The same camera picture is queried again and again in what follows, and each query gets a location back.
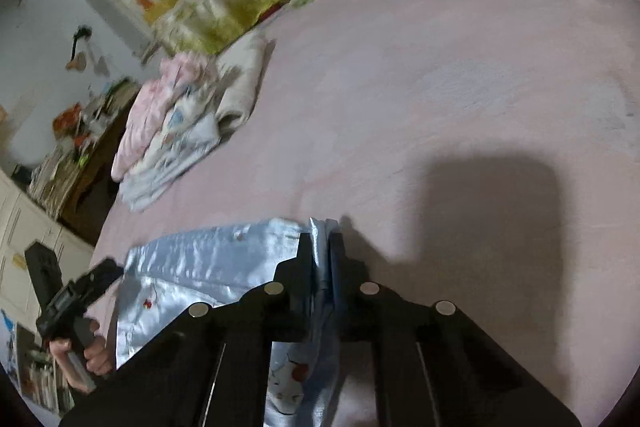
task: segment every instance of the cartoon print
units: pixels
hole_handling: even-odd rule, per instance
[[[308,363],[293,362],[287,355],[283,366],[272,369],[267,391],[273,405],[282,414],[295,414],[305,396],[302,383],[309,373]]]

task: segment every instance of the white cabinet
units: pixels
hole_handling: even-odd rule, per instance
[[[0,174],[0,308],[34,330],[40,313],[24,251],[40,241],[58,255],[63,282],[86,272],[93,248],[53,221]]]

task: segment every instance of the white garment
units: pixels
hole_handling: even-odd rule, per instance
[[[191,87],[167,112],[161,129],[120,184],[132,211],[157,200],[171,183],[232,132],[254,108],[266,40],[259,30],[238,39],[217,60],[219,80]]]

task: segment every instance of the pink bed sheet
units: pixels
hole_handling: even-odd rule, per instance
[[[640,1],[316,0],[266,32],[253,116],[144,212],[116,203],[94,262],[342,218],[374,279],[456,302],[596,426],[640,365]],[[375,425],[366,368],[334,425]]]

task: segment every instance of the pink garment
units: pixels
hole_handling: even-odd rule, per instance
[[[160,64],[162,77],[143,84],[129,112],[127,126],[113,159],[111,177],[121,181],[126,172],[144,155],[164,117],[190,84],[199,82],[209,57],[194,52],[178,53]]]

